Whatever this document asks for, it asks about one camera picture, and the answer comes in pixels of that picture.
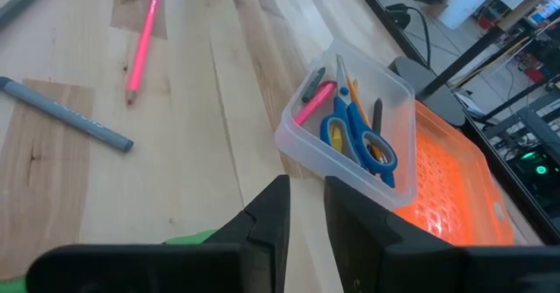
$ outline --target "wooden surface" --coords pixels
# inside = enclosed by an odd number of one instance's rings
[[[0,75],[34,80],[136,143],[124,155],[0,94],[0,278],[58,245],[160,243],[219,228],[288,173],[286,291],[341,292],[322,183],[277,151],[273,131],[333,38],[385,65],[402,54],[396,43],[362,0],[163,0],[143,91],[127,108],[147,4],[38,0],[0,32]],[[34,143],[45,151],[26,181],[20,167]]]

